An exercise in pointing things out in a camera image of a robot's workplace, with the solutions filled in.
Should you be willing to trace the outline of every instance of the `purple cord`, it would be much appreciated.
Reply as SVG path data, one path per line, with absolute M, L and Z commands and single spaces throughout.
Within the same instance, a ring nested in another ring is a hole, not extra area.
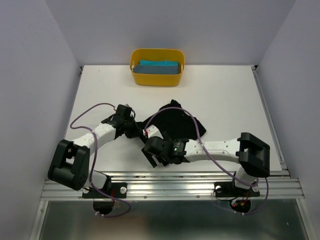
M 113 196 L 110 196 L 108 194 L 105 194 L 104 192 L 102 192 L 101 190 L 99 190 L 93 183 L 92 181 L 92 175 L 94 173 L 94 168 L 95 168 L 95 165 L 96 165 L 96 161 L 97 161 L 97 154 L 98 154 L 98 139 L 97 139 L 97 135 L 96 133 L 90 128 L 90 127 L 87 127 L 87 126 L 73 126 L 73 124 L 79 119 L 81 118 L 83 115 L 85 115 L 87 112 L 89 112 L 90 110 L 94 109 L 95 107 L 98 107 L 100 105 L 109 105 L 113 108 L 115 108 L 114 105 L 110 104 L 110 103 L 106 103 L 106 102 L 103 102 L 103 103 L 98 103 L 92 107 L 90 107 L 88 110 L 84 111 L 82 114 L 80 114 L 78 117 L 76 117 L 70 124 L 70 128 L 71 129 L 86 129 L 88 131 L 90 131 L 93 135 L 93 138 L 94 138 L 94 156 L 93 156 L 93 163 L 92 163 L 92 167 L 91 167 L 91 171 L 90 171 L 90 175 L 89 175 L 89 181 L 92 185 L 92 187 L 94 188 L 94 190 L 96 190 L 99 194 L 109 198 L 109 199 L 112 199 L 114 201 L 118 201 L 118 202 L 121 202 L 121 203 L 124 203 L 124 204 L 127 204 L 128 205 L 128 209 L 122 213 L 119 213 L 119 214 L 116 214 L 116 215 L 103 215 L 103 214 L 100 214 L 98 212 L 98 215 L 101 216 L 101 217 L 104 217 L 104 218 L 115 218 L 115 217 L 120 217 L 126 213 L 128 213 L 130 210 L 131 210 L 131 204 L 128 202 L 128 201 L 125 201 L 125 200 L 122 200 L 122 199 L 119 199 L 119 198 L 116 198 L 116 197 L 113 197 Z
M 188 112 L 187 110 L 183 109 L 183 108 L 180 108 L 180 107 L 175 107 L 175 106 L 171 106 L 171 107 L 167 107 L 167 108 L 164 108 L 164 109 L 161 109 L 159 110 L 158 112 L 156 112 L 151 118 L 150 120 L 146 123 L 145 127 L 144 127 L 144 130 L 147 130 L 147 128 L 149 127 L 150 123 L 152 122 L 152 120 L 156 117 L 156 115 L 158 115 L 159 113 L 163 112 L 164 110 L 180 110 L 180 111 L 184 111 L 185 113 L 189 114 L 189 116 L 191 117 L 191 119 L 193 120 L 193 123 L 194 123 L 194 126 L 195 126 L 195 131 L 196 131 L 196 136 L 198 138 L 198 141 L 199 143 L 202 145 L 202 148 L 204 150 L 204 152 L 208 155 L 208 157 L 223 171 L 225 172 L 227 175 L 229 175 L 230 177 L 232 177 L 233 179 L 237 180 L 239 183 L 242 183 L 248 187 L 255 187 L 258 185 L 258 182 L 259 182 L 259 178 L 257 178 L 255 184 L 247 184 L 245 181 L 242 181 L 241 179 L 239 179 L 238 177 L 234 176 L 232 173 L 230 173 L 229 171 L 227 171 L 223 166 L 221 166 L 217 160 L 215 160 L 211 155 L 210 153 L 208 152 L 208 150 L 206 149 L 205 145 L 203 144 L 202 140 L 201 140 L 201 137 L 200 137 L 200 132 L 199 132 L 199 127 L 198 127 L 198 124 L 197 124 L 197 121 L 196 119 L 194 118 L 194 116 L 192 116 L 192 114 L 190 112 Z M 265 183 L 266 183 L 266 194 L 265 194 L 265 198 L 264 198 L 264 201 L 263 203 L 255 210 L 251 211 L 251 212 L 247 212 L 247 213 L 244 213 L 243 215 L 252 215 L 252 214 L 255 214 L 257 213 L 258 211 L 260 211 L 262 209 L 262 207 L 265 205 L 267 199 L 268 199 L 268 196 L 269 196 L 269 183 L 268 183 L 268 180 L 267 178 L 265 178 Z M 226 211 L 229 211 L 229 212 L 234 212 L 233 210 L 230 210 L 230 209 L 227 209 L 227 208 L 224 208 L 224 207 L 221 207 L 217 204 L 215 204 L 218 208 L 221 208 L 221 209 L 224 209 Z

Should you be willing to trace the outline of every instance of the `purple cable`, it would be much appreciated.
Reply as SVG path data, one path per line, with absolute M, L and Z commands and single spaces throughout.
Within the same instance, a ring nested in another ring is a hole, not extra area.
M 101 217 L 104 217 L 104 218 L 115 218 L 115 217 L 119 217 L 119 216 L 122 216 L 126 213 L 128 213 L 130 210 L 131 210 L 131 204 L 128 202 L 128 201 L 125 201 L 125 200 L 122 200 L 122 199 L 119 199 L 119 198 L 116 198 L 116 197 L 113 197 L 113 196 L 110 196 L 108 194 L 105 194 L 104 192 L 102 192 L 101 190 L 99 190 L 93 183 L 92 181 L 92 175 L 94 173 L 94 168 L 95 168 L 95 165 L 96 165 L 96 161 L 97 161 L 97 154 L 98 154 L 98 139 L 97 139 L 97 135 L 96 133 L 90 128 L 90 127 L 87 127 L 87 126 L 73 126 L 73 124 L 79 119 L 81 118 L 83 115 L 85 115 L 87 112 L 89 112 L 90 110 L 94 109 L 95 107 L 98 107 L 98 106 L 101 106 L 101 105 L 109 105 L 113 108 L 115 108 L 114 105 L 110 104 L 110 103 L 106 103 L 106 102 L 103 102 L 103 103 L 98 103 L 92 107 L 90 107 L 88 110 L 84 111 L 82 114 L 80 114 L 78 117 L 76 117 L 70 124 L 70 128 L 71 129 L 86 129 L 88 131 L 90 131 L 93 135 L 93 138 L 94 138 L 94 155 L 93 155 L 93 163 L 92 163 L 92 167 L 91 167 L 91 171 L 90 171 L 90 175 L 89 175 L 89 181 L 92 185 L 92 187 L 94 188 L 94 190 L 96 190 L 99 194 L 109 198 L 109 199 L 112 199 L 114 201 L 118 201 L 118 202 L 121 202 L 121 203 L 124 203 L 124 204 L 127 204 L 128 205 L 128 209 L 122 213 L 119 213 L 119 214 L 116 214 L 116 215 L 103 215 L 103 214 L 100 214 L 99 212 L 96 212 L 98 213 L 99 216 Z
M 232 173 L 228 172 L 223 166 L 221 166 L 217 160 L 215 160 L 211 155 L 210 153 L 208 152 L 208 150 L 206 149 L 205 145 L 203 144 L 202 140 L 201 140 L 201 137 L 200 137 L 200 132 L 199 132 L 199 127 L 198 127 L 198 124 L 197 124 L 197 121 L 196 119 L 194 118 L 194 116 L 192 116 L 192 114 L 190 112 L 188 112 L 187 110 L 183 109 L 183 108 L 180 108 L 180 107 L 174 107 L 174 106 L 171 106 L 171 107 L 167 107 L 167 108 L 164 108 L 164 109 L 161 109 L 159 110 L 158 112 L 156 112 L 151 118 L 150 120 L 146 123 L 145 127 L 144 127 L 144 130 L 147 130 L 147 128 L 149 127 L 150 123 L 152 122 L 152 120 L 156 117 L 156 115 L 158 115 L 159 113 L 163 112 L 164 110 L 180 110 L 180 111 L 184 111 L 185 113 L 189 114 L 189 116 L 191 117 L 191 119 L 193 120 L 193 123 L 194 123 L 194 126 L 195 126 L 195 131 L 196 131 L 196 136 L 198 138 L 198 141 L 199 143 L 202 145 L 202 148 L 204 150 L 204 152 L 208 155 L 208 157 L 223 171 L 225 172 L 227 175 L 229 175 L 230 177 L 232 177 L 233 179 L 237 180 L 239 183 L 242 183 L 248 187 L 255 187 L 258 185 L 258 182 L 259 182 L 259 179 L 257 178 L 255 184 L 247 184 L 245 181 L 242 181 L 241 179 L 239 179 L 238 177 L 234 176 Z M 267 199 L 268 199 L 268 196 L 269 196 L 269 183 L 268 183 L 268 180 L 267 178 L 265 178 L 265 183 L 266 183 L 266 194 L 265 194 L 265 198 L 264 198 L 264 201 L 263 203 L 255 210 L 251 211 L 251 212 L 247 212 L 247 213 L 244 213 L 243 215 L 252 215 L 252 214 L 255 214 L 257 213 L 258 211 L 260 211 L 262 209 L 262 207 L 265 205 L 265 203 L 267 202 Z M 221 207 L 217 204 L 215 204 L 218 208 L 221 208 L 221 209 L 224 209 L 226 211 L 229 211 L 229 212 L 234 212 L 233 210 L 230 210 L 230 209 L 227 209 L 227 208 L 224 208 L 224 207 Z

